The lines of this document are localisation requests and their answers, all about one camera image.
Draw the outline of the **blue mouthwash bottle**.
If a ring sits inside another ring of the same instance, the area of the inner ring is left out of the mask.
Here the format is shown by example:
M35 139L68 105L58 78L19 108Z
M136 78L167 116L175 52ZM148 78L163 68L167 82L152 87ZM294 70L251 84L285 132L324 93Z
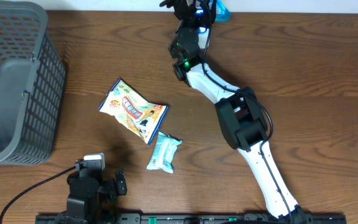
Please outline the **blue mouthwash bottle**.
M225 7L221 0L210 0L209 7L213 19L216 22L227 22L231 18L230 11Z

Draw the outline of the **light blue wipes pack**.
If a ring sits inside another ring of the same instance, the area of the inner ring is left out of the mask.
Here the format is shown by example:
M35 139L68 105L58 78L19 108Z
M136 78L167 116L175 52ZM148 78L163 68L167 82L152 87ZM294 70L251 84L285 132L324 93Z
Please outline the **light blue wipes pack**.
M163 132L159 132L152 157L150 158L150 162L147 165L147 170L162 169L163 171L172 174L172 161L178 146L182 142L182 140L179 140L171 135L166 135Z

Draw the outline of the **yellow snack bag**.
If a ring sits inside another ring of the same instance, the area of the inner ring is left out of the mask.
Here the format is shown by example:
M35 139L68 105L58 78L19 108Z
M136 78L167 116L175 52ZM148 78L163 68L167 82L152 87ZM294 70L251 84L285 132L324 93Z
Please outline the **yellow snack bag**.
M150 145L169 107L147 101L123 79L118 78L98 110L115 117L119 123Z

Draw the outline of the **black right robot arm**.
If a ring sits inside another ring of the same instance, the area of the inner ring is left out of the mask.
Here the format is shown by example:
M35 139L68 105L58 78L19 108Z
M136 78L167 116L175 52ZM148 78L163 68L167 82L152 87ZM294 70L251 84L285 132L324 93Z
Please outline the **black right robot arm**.
M216 110L227 144L248 163L275 222L307 223L308 217L290 193L271 155L273 122L249 88L234 86L214 73L206 62L216 1L163 0L180 21L168 51L179 81L206 96Z

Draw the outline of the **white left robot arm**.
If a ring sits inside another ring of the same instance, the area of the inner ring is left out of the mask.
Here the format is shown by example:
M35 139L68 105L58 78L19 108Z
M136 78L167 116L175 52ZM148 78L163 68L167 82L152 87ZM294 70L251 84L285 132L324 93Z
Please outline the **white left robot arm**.
M115 223L113 212L103 208L119 196L127 194L124 171L119 169L115 178L103 180L101 168L83 168L69 175L70 193L67 209L55 218L57 224Z

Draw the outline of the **dark grey plastic basket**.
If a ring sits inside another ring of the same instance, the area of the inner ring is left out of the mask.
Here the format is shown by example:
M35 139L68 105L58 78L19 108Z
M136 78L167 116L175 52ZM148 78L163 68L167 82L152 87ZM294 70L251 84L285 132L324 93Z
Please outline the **dark grey plastic basket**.
M38 4L0 1L0 165L52 154L66 71L47 27Z

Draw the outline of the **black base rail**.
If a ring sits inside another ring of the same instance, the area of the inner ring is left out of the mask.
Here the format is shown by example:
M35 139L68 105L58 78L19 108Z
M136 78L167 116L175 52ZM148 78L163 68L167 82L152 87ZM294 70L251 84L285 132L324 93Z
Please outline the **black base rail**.
M276 219L263 213L243 215L141 215L138 213L108 213L100 217L97 223L111 224L220 224L220 223L305 223L305 224L346 224L344 215L304 214L300 218Z

